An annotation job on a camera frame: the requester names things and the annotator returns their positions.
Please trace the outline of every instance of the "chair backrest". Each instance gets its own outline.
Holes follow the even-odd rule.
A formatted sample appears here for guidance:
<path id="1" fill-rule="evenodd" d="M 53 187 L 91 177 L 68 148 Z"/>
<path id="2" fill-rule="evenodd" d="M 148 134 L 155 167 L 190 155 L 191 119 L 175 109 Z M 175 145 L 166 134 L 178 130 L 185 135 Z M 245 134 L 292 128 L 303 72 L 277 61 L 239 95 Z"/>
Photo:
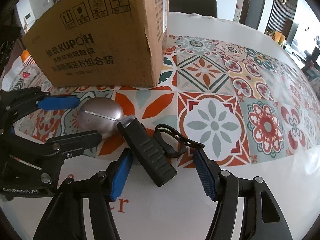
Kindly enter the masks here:
<path id="1" fill-rule="evenodd" d="M 169 0 L 169 12 L 197 13 L 218 17 L 216 0 Z"/>

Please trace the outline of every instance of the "box label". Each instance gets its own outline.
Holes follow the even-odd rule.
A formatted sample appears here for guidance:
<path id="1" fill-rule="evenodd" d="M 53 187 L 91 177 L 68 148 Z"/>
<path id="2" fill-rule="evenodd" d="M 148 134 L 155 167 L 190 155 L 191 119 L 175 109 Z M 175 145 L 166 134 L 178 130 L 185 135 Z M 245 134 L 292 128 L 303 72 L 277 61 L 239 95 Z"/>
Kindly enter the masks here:
<path id="1" fill-rule="evenodd" d="M 84 2 L 74 6 L 73 12 L 75 13 L 79 25 L 90 21 L 87 8 L 85 7 Z"/>
<path id="2" fill-rule="evenodd" d="M 93 19 L 108 16 L 105 0 L 88 0 Z"/>
<path id="3" fill-rule="evenodd" d="M 65 71 L 65 74 L 72 76 L 73 74 L 92 74 L 98 73 L 99 69 L 94 66 L 114 64 L 112 55 L 96 55 L 94 48 L 90 48 L 88 44 L 94 44 L 91 33 L 74 39 L 65 41 L 57 46 L 46 50 L 47 56 L 52 59 L 53 72 Z"/>
<path id="4" fill-rule="evenodd" d="M 70 29 L 76 27 L 75 21 L 72 18 L 70 10 L 63 12 L 60 15 L 60 18 L 61 18 L 66 30 L 70 30 Z"/>
<path id="5" fill-rule="evenodd" d="M 162 0 L 163 7 L 163 33 L 165 33 L 167 29 L 167 0 Z"/>
<path id="6" fill-rule="evenodd" d="M 112 8 L 112 13 L 123 13 L 131 11 L 129 0 L 109 0 Z"/>
<path id="7" fill-rule="evenodd" d="M 167 29 L 167 0 L 155 0 L 158 42 Z"/>

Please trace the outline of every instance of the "patterned tablecloth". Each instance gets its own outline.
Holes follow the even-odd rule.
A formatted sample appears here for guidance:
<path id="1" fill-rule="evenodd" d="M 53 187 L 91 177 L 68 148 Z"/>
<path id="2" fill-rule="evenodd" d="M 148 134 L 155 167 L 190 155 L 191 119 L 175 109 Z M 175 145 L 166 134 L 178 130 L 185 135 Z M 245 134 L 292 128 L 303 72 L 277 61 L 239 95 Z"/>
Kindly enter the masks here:
<path id="1" fill-rule="evenodd" d="M 244 25 L 171 12 L 168 32 L 204 38 L 170 36 L 156 88 L 57 89 L 43 74 L 29 86 L 41 86 L 52 95 L 75 94 L 80 106 L 96 96 L 112 98 L 150 134 L 157 124 L 166 123 L 204 143 L 207 155 L 237 177 L 263 177 L 293 239 L 301 240 L 320 211 L 320 106 L 303 73 L 273 40 Z M 79 107 L 38 110 L 15 124 L 27 135 L 17 134 L 46 141 L 76 133 Z M 68 176 L 90 178 L 116 160 L 125 146 L 116 134 L 87 150 L 89 157 L 65 160 L 59 182 Z M 157 187 L 134 161 L 122 196 L 110 204 L 121 239 L 205 239 L 217 203 L 205 195 L 190 152 L 172 159 L 172 165 L 177 176 Z M 22 239 L 31 240 L 50 200 L 0 199 L 0 204 Z M 239 239 L 243 203 L 239 198 L 232 240 Z M 94 240 L 87 199 L 84 222 L 87 239 Z"/>
<path id="2" fill-rule="evenodd" d="M 305 76 L 253 49 L 223 41 L 170 36 L 163 69 L 155 88 L 55 88 L 39 75 L 30 86 L 52 95 L 80 98 L 76 109 L 39 110 L 16 128 L 40 141 L 79 132 L 81 105 L 93 97 L 118 102 L 125 115 L 134 114 L 152 134 L 168 124 L 192 140 L 220 166 L 269 162 L 320 143 L 320 106 Z M 116 160 L 126 146 L 116 134 L 85 155 Z M 176 166 L 192 168 L 185 153 Z"/>

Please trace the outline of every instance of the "orange object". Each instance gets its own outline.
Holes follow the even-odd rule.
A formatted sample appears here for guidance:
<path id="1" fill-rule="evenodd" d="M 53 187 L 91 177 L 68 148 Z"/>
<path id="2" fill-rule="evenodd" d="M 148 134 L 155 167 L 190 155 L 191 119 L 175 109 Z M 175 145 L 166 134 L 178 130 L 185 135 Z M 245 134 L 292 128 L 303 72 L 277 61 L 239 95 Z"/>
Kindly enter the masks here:
<path id="1" fill-rule="evenodd" d="M 27 51 L 26 49 L 21 53 L 21 60 L 22 62 L 25 62 L 25 60 L 30 56 L 29 51 Z"/>
<path id="2" fill-rule="evenodd" d="M 282 45 L 282 43 L 285 41 L 285 36 L 283 34 L 281 34 L 281 38 L 278 42 L 279 45 Z"/>
<path id="3" fill-rule="evenodd" d="M 282 36 L 282 34 L 280 33 L 280 32 L 278 32 L 278 31 L 275 31 L 275 34 L 274 34 L 274 41 L 276 42 L 276 43 L 279 43 L 279 40 L 281 39 L 281 36 Z"/>

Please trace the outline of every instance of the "white table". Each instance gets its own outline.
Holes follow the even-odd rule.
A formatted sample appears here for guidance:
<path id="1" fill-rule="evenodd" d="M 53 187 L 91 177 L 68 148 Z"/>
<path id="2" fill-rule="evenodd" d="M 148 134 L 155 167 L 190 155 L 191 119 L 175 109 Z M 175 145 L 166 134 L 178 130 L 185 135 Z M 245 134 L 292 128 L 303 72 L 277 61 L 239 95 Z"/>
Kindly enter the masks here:
<path id="1" fill-rule="evenodd" d="M 271 38 L 241 24 L 212 17 L 170 13 L 168 31 L 170 35 L 211 38 L 253 48 L 299 69 Z M 279 160 L 227 169 L 237 177 L 263 177 L 282 209 L 293 239 L 301 240 L 320 212 L 319 156 L 318 145 Z M 86 156 L 66 160 L 60 181 L 70 173 L 78 173 L 77 180 L 87 179 L 104 170 L 108 163 Z M 205 239 L 216 203 L 205 195 L 195 169 L 178 167 L 177 171 L 174 180 L 158 188 L 141 165 L 133 165 L 123 192 L 130 204 L 122 203 L 122 207 L 119 201 L 111 204 L 115 207 L 113 215 L 122 239 Z M 23 240 L 31 240 L 51 198 L 2 200 L 0 205 L 18 234 Z M 87 203 L 84 200 L 87 239 L 93 240 Z M 232 239 L 239 238 L 242 213 L 243 199 L 239 199 Z"/>

